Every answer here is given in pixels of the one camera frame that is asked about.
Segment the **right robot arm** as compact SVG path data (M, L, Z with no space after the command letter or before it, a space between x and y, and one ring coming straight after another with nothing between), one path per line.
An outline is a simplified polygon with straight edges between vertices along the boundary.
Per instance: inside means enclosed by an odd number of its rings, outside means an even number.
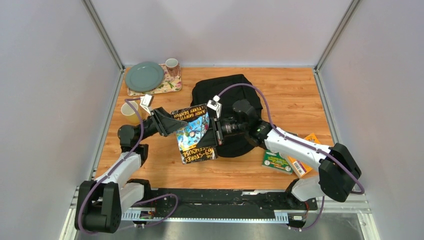
M221 117L218 96L206 106L216 115L210 118L198 147L223 146L230 136L244 136L253 147L288 155L317 171L317 176L294 180L286 189L285 203L290 209L299 209L305 201L324 196L343 203L359 184L362 172L345 145L314 143L283 131L261 119L246 99L232 105L236 117Z

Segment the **black backpack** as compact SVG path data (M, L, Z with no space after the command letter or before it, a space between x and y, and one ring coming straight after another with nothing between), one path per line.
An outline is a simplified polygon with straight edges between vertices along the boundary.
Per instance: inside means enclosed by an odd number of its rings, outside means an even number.
M243 74L235 74L216 78L205 79L197 82L192 89L191 106L206 104L225 88L234 84L251 84ZM236 86L227 90L221 97L221 117L235 117L233 104L246 99L255 108L258 116L262 115L263 106L257 92L247 86ZM222 158L235 158L250 152L254 147L248 143L243 135L233 135L225 138L224 145L217 146L217 155Z

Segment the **Treehouse storey book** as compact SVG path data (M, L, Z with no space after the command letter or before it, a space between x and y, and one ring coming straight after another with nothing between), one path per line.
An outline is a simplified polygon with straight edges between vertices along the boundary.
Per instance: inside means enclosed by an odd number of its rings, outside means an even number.
M174 110L171 116L187 123L175 132L184 165L218 158L215 147L197 146L209 129L210 117L205 103Z

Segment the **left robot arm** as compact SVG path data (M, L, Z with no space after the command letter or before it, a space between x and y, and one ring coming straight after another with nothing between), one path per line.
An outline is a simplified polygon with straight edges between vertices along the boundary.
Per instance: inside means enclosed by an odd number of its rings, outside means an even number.
M149 182L131 178L148 158L149 146L141 141L155 134L167 137L188 125L162 107L153 109L146 119L139 113L136 116L138 125L125 124L117 131L121 147L118 160L103 175L79 186L74 226L81 232L115 233L123 212L135 203L148 207L153 201L153 194L146 189Z

